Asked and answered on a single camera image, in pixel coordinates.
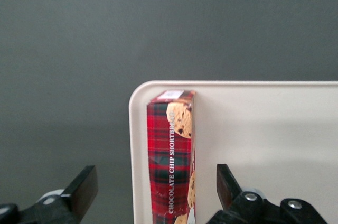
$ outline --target gray wall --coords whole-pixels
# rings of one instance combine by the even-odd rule
[[[0,203],[96,164],[83,223],[132,223],[128,101],[149,80],[337,80],[338,0],[0,0]]]

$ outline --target white tray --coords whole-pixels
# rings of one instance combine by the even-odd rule
[[[166,89],[196,90],[196,223],[221,209],[216,164],[241,186],[311,203],[338,223],[338,81],[150,81],[129,103],[134,223],[152,223],[146,105]]]

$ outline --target chocolate chip cookie picture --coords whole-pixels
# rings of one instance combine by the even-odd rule
[[[189,189],[188,189],[188,206],[193,208],[196,201],[196,189],[195,189],[195,171],[192,172],[189,180]]]
[[[185,138],[191,138],[192,134],[192,116],[191,105],[172,102],[167,107],[167,119],[170,121],[171,113],[174,113],[175,127],[174,130],[177,134]]]
[[[187,224],[187,214],[178,216],[175,220],[175,224]]]

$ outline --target red plaid box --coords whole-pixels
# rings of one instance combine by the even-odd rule
[[[195,223],[194,95],[169,90],[147,105],[153,224]]]

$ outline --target metal screw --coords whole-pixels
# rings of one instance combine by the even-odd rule
[[[253,193],[247,193],[244,197],[249,201],[255,201],[257,199],[257,196]]]
[[[43,201],[43,204],[51,204],[55,201],[55,198],[47,198]]]
[[[288,205],[293,209],[300,209],[302,208],[302,204],[296,200],[290,200]]]
[[[7,212],[10,208],[9,207],[2,207],[0,208],[0,214],[4,214],[5,212]]]

